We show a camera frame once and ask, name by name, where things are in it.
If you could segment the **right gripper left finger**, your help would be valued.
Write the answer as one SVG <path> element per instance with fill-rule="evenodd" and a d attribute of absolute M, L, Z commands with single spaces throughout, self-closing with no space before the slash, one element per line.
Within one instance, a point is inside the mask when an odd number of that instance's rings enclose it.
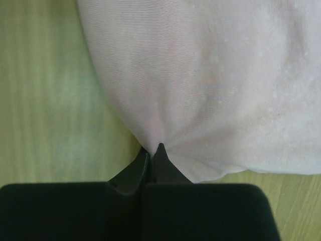
<path fill-rule="evenodd" d="M 1 240 L 139 240 L 141 149 L 107 182 L 10 184 L 1 188 Z"/>

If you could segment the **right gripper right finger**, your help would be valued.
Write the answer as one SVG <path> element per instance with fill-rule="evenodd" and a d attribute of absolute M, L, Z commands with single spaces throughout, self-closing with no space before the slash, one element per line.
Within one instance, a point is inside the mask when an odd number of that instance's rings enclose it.
<path fill-rule="evenodd" d="M 160 144 L 142 198 L 143 240 L 280 240 L 268 198 L 251 184 L 194 184 Z"/>

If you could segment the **dusty pink printed t-shirt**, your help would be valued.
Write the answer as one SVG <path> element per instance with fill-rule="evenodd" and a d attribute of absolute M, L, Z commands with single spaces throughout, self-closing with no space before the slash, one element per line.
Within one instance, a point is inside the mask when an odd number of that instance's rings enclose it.
<path fill-rule="evenodd" d="M 320 173 L 320 1 L 78 1 L 123 122 L 191 181 Z"/>

